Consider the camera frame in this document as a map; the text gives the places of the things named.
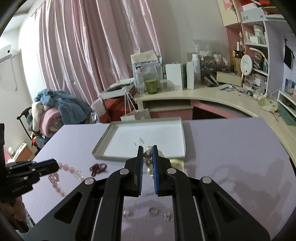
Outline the beige watch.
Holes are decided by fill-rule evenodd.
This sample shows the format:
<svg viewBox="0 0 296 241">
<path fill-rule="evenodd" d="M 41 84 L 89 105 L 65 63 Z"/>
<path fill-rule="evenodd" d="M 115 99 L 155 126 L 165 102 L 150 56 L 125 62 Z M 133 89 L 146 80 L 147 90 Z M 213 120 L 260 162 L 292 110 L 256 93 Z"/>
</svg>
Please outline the beige watch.
<svg viewBox="0 0 296 241">
<path fill-rule="evenodd" d="M 175 169 L 178 169 L 182 172 L 185 171 L 184 169 L 184 164 L 185 164 L 185 161 L 182 160 L 182 159 L 177 159 L 177 158 L 171 158 L 170 159 L 170 163 L 171 163 L 171 166 Z"/>
</svg>

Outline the white spray bottle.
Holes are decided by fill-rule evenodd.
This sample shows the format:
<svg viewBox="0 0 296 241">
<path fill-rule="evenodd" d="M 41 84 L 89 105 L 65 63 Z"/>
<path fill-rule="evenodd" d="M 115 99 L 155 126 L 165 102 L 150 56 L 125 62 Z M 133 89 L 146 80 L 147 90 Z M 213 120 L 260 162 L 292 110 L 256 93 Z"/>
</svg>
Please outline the white spray bottle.
<svg viewBox="0 0 296 241">
<path fill-rule="evenodd" d="M 196 82 L 201 82 L 200 57 L 197 53 L 192 54 L 192 63 L 194 68 L 194 77 Z"/>
</svg>

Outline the cream curved desk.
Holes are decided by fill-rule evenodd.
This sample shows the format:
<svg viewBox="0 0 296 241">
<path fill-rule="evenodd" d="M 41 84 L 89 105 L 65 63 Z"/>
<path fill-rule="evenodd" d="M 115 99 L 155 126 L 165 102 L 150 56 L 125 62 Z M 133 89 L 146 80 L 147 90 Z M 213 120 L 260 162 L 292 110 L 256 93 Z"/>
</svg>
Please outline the cream curved desk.
<svg viewBox="0 0 296 241">
<path fill-rule="evenodd" d="M 214 102 L 237 109 L 252 117 L 261 117 L 273 129 L 291 160 L 295 162 L 295 127 L 286 125 L 281 118 L 279 121 L 276 121 L 272 113 L 263 110 L 255 100 L 245 94 L 237 91 L 226 92 L 218 90 L 216 87 L 200 87 L 193 90 L 177 90 L 159 92 L 157 94 L 137 93 L 135 95 L 135 100 L 139 108 L 143 107 L 144 101 L 164 99 L 189 99 Z"/>
</svg>

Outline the silver stud earring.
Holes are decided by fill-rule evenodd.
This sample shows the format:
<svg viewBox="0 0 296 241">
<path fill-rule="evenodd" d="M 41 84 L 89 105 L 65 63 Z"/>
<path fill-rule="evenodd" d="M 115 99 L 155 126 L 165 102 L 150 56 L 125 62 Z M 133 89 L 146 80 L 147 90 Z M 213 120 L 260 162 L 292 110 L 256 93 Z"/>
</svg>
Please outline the silver stud earring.
<svg viewBox="0 0 296 241">
<path fill-rule="evenodd" d="M 127 209 L 125 209 L 122 213 L 124 218 L 130 217 L 131 216 L 131 212 Z"/>
</svg>

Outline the white carton box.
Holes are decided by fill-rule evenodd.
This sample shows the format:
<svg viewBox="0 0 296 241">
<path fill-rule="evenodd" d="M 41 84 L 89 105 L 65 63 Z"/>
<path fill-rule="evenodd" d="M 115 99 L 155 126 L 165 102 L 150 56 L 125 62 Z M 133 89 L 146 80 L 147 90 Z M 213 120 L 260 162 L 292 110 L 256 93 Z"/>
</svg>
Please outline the white carton box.
<svg viewBox="0 0 296 241">
<path fill-rule="evenodd" d="M 166 64 L 166 79 L 169 90 L 183 90 L 183 66 L 181 63 Z"/>
</svg>

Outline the green glass jar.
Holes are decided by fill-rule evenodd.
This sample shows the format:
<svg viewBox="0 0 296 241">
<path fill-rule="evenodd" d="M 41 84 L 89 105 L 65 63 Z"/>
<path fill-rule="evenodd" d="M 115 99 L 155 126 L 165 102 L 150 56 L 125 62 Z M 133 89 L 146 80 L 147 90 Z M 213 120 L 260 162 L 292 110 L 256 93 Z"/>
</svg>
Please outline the green glass jar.
<svg viewBox="0 0 296 241">
<path fill-rule="evenodd" d="M 147 92 L 148 94 L 156 94 L 158 93 L 158 82 L 156 79 L 147 80 Z"/>
</svg>

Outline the round white mirror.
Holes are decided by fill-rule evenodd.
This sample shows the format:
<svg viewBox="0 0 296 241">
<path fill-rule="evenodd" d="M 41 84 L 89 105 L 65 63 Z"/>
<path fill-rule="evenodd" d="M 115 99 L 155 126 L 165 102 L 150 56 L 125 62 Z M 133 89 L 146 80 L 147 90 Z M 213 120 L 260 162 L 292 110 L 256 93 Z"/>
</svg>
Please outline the round white mirror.
<svg viewBox="0 0 296 241">
<path fill-rule="evenodd" d="M 252 66 L 252 58 L 248 54 L 243 55 L 240 62 L 240 70 L 242 72 L 241 79 L 243 79 L 244 76 L 250 75 L 252 72 Z"/>
</svg>

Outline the white paper bag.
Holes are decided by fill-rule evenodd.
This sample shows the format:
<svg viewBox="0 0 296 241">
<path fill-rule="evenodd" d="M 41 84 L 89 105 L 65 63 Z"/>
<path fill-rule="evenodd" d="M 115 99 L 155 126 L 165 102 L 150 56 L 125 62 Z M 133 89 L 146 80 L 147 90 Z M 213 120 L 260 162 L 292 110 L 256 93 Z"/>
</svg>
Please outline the white paper bag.
<svg viewBox="0 0 296 241">
<path fill-rule="evenodd" d="M 151 115 L 148 109 L 139 110 L 133 103 L 132 95 L 125 90 L 125 114 L 120 117 L 121 121 L 137 121 L 150 119 Z"/>
</svg>

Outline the pile of blankets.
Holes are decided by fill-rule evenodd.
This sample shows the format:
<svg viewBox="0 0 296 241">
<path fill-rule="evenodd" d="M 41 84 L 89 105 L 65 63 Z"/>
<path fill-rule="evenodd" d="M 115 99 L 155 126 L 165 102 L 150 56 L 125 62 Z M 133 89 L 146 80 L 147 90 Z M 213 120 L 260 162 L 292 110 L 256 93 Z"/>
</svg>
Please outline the pile of blankets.
<svg viewBox="0 0 296 241">
<path fill-rule="evenodd" d="M 42 149 L 65 125 L 86 123 L 91 107 L 86 102 L 61 90 L 41 90 L 32 105 L 22 112 L 28 124 L 31 145 Z"/>
</svg>

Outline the grey shallow tray box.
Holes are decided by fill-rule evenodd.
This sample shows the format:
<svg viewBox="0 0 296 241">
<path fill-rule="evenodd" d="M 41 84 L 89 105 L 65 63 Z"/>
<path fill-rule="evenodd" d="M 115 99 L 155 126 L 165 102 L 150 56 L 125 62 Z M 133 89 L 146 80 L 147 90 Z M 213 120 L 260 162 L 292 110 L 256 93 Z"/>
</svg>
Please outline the grey shallow tray box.
<svg viewBox="0 0 296 241">
<path fill-rule="evenodd" d="M 184 160 L 186 144 L 182 119 L 150 118 L 112 122 L 92 154 L 95 159 L 126 161 L 137 155 L 139 146 L 147 148 L 154 145 L 165 157 Z"/>
</svg>

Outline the pink white shelf unit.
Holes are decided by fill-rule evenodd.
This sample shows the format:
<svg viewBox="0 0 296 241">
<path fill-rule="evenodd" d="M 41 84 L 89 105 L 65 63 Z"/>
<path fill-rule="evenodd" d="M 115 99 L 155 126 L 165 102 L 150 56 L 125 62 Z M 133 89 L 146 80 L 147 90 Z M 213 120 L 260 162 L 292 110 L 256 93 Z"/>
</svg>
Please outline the pink white shelf unit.
<svg viewBox="0 0 296 241">
<path fill-rule="evenodd" d="M 235 68 L 248 95 L 278 102 L 277 112 L 295 126 L 295 34 L 275 1 L 218 1 Z"/>
</svg>

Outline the pink curtain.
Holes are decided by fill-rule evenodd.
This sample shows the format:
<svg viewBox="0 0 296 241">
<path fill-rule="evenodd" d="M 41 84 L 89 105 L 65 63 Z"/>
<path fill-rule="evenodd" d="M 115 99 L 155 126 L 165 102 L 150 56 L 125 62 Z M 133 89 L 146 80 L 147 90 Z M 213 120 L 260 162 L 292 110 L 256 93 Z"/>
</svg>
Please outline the pink curtain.
<svg viewBox="0 0 296 241">
<path fill-rule="evenodd" d="M 33 12 L 47 88 L 92 103 L 133 74 L 131 56 L 165 56 L 156 1 L 42 1 Z"/>
</svg>

